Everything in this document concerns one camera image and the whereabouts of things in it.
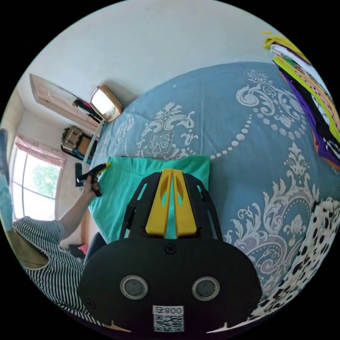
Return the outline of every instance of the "yellow plastic part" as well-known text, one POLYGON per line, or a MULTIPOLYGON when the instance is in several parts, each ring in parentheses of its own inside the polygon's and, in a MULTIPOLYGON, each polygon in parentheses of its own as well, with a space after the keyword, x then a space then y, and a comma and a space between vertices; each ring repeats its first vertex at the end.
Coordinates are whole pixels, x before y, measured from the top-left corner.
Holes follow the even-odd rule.
POLYGON ((110 162, 104 163, 104 164, 106 165, 106 167, 105 167, 103 170, 99 171, 98 174, 97 174, 97 176, 100 175, 103 171, 107 170, 107 169, 111 166, 111 163, 110 163, 110 162))
POLYGON ((176 237, 194 235, 197 231, 196 222, 192 213, 189 195, 185 185, 182 170, 172 170, 174 185, 174 213, 176 237))
POLYGON ((156 195, 151 207, 149 219, 146 224, 146 232, 149 235, 166 236, 169 217, 169 203, 171 190, 172 169, 163 169, 159 179, 156 195), (162 199, 164 194, 165 204, 163 206, 162 199))

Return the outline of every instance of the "white wall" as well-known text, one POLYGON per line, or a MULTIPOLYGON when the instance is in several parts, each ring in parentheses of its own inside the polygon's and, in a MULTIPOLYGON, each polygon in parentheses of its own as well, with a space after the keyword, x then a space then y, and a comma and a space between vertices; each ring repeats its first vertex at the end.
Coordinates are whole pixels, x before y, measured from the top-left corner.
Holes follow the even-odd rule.
POLYGON ((84 100, 106 83, 123 105, 179 74, 237 61, 271 62, 263 48, 273 27, 212 0, 128 0, 76 22, 35 58, 19 81, 25 106, 37 114, 29 73, 84 100))
MULTIPOLYGON (((60 140, 63 128, 45 122, 26 110, 17 130, 18 134, 23 134, 49 147, 60 149, 60 140)), ((74 165, 77 159, 65 154, 66 164, 59 178, 59 194, 56 202, 56 219, 60 218, 79 197, 80 191, 75 187, 74 165)), ((69 238, 62 241, 66 246, 70 243, 81 243, 81 228, 79 227, 69 238)))

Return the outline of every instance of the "bed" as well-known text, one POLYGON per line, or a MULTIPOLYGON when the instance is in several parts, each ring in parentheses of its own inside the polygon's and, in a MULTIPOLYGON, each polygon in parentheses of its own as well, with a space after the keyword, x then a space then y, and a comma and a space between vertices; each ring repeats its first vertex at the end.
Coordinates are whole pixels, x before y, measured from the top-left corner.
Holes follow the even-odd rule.
POLYGON ((91 167, 110 156, 211 158, 209 192, 224 240, 254 263, 263 296, 281 281, 315 200, 340 198, 308 121, 271 63, 239 62, 175 77, 104 125, 91 167))

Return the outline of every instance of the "black and white spotted cloth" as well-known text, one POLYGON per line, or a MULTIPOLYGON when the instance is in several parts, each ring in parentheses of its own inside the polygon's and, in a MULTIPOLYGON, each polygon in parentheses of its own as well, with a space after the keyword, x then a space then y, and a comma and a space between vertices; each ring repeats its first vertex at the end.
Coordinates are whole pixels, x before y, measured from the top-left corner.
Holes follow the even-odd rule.
POLYGON ((257 320, 269 315, 299 294, 328 254, 339 225, 339 201, 328 198, 326 201, 314 204, 306 237, 290 271, 273 293, 257 306, 249 320, 257 320))

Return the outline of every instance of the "window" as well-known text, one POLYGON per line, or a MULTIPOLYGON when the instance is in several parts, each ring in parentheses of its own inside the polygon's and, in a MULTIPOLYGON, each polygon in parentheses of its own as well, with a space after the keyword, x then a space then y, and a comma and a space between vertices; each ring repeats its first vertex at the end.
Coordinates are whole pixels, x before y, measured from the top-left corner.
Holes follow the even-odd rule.
POLYGON ((17 149, 12 177, 15 219, 54 220, 60 168, 17 149))

